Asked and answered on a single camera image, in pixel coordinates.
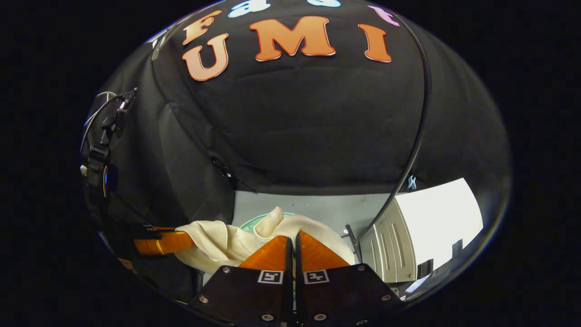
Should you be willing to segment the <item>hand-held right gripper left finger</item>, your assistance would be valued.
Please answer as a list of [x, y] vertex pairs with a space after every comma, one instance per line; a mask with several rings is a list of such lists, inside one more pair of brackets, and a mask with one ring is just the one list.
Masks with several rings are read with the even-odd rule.
[[216, 325], [286, 325], [292, 314], [292, 240], [276, 236], [239, 266], [223, 265], [190, 301]]

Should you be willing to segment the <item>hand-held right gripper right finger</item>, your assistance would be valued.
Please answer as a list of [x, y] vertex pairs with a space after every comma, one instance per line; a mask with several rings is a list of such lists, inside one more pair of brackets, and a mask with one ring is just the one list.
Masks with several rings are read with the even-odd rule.
[[405, 304], [367, 264], [348, 264], [319, 240], [296, 238], [296, 304], [303, 325], [384, 325]]

